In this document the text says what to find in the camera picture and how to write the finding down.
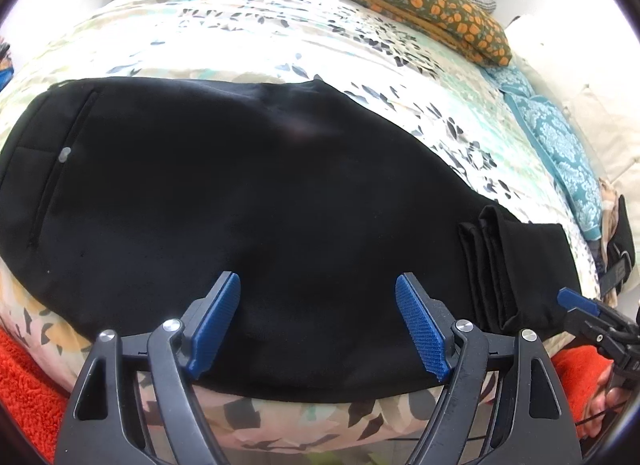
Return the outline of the right hand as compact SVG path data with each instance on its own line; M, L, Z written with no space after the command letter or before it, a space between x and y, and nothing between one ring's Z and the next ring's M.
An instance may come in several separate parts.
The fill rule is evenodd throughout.
M631 396L631 391L625 388L613 387L613 367L610 365L599 376L597 387L587 401L582 417L586 420L578 427L580 439L595 438L602 430L604 412L613 410L620 412Z

